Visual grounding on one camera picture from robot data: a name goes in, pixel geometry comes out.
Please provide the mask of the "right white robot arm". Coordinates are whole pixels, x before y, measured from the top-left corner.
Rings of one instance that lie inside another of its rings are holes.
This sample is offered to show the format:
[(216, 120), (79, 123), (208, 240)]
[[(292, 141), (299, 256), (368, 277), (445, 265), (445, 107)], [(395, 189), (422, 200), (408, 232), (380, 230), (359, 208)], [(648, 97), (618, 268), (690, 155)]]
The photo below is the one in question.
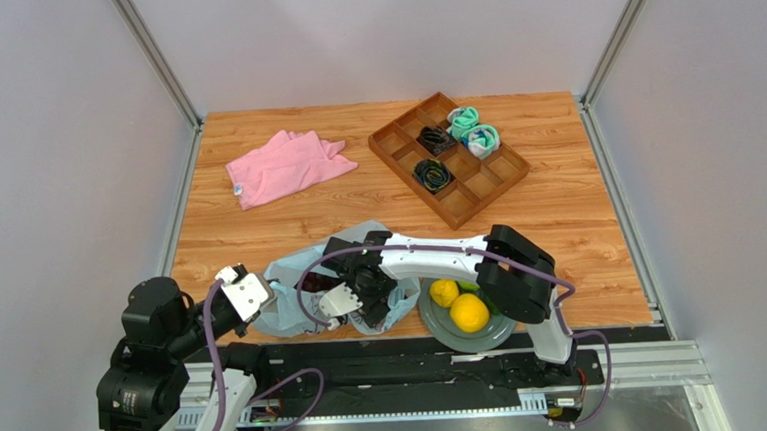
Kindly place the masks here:
[(557, 287), (574, 286), (555, 276), (555, 260), (514, 228), (494, 225), (486, 235), (462, 239), (415, 238), (370, 231), (362, 242), (330, 239), (316, 267), (346, 282), (358, 297), (385, 296), (398, 281), (412, 278), (473, 283), (495, 309), (522, 323), (536, 357), (567, 365), (576, 344), (565, 323)]

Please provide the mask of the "yellow fake fruit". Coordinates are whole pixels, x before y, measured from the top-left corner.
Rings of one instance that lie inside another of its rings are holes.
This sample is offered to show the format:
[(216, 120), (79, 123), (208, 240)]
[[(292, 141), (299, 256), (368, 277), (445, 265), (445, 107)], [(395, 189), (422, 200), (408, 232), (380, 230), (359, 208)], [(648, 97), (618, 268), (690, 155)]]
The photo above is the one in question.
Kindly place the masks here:
[(449, 309), (460, 297), (460, 288), (457, 281), (437, 279), (432, 282), (428, 294), (435, 304)]

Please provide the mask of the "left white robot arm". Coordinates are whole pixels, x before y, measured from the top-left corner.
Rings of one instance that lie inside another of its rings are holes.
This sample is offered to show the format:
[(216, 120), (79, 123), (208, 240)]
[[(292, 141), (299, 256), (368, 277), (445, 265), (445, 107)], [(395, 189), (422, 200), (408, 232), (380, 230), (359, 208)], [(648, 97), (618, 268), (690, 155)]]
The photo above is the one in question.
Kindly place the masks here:
[(220, 351), (216, 341), (245, 334), (273, 301), (270, 284), (242, 264), (222, 269), (199, 303), (169, 277), (135, 286), (121, 316), (124, 336), (97, 386), (100, 429), (175, 431), (190, 379), (185, 362), (207, 351), (213, 387), (195, 431), (236, 431), (253, 395), (273, 383), (269, 352), (242, 342)]

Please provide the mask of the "light blue plastic bag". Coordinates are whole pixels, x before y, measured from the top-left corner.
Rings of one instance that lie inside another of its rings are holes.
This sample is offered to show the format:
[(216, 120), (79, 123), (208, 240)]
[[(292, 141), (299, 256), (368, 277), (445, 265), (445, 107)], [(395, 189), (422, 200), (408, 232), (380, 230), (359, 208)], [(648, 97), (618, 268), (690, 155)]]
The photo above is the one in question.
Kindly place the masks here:
[[(305, 248), (272, 261), (264, 272), (264, 278), (274, 289), (276, 300), (260, 313), (253, 328), (267, 336), (280, 338), (305, 334), (319, 334), (326, 331), (324, 326), (315, 324), (300, 309), (296, 300), (296, 285), (304, 269), (325, 252), (328, 240), (318, 240)], [(368, 326), (360, 316), (354, 316), (349, 323), (364, 336), (380, 335), (390, 330), (417, 306), (421, 284), (418, 279), (402, 279), (396, 289), (390, 292), (388, 315), (377, 327)]]

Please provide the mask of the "yellow fake lemon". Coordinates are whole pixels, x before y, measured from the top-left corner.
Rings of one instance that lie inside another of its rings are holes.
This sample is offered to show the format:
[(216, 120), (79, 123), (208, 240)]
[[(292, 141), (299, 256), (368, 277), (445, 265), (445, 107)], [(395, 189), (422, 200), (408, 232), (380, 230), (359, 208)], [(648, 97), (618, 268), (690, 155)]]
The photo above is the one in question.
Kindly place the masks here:
[(486, 304), (472, 293), (459, 295), (451, 303), (449, 314), (455, 326), (466, 334), (484, 329), (491, 317)]

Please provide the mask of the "green fake apple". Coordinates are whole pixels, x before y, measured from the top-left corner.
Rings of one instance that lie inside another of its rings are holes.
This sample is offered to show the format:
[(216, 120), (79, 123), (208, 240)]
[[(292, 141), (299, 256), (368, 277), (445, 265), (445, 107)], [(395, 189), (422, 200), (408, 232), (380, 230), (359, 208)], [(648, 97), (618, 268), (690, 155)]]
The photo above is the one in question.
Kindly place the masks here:
[(460, 294), (476, 293), (479, 291), (479, 286), (473, 282), (457, 281), (456, 284)]

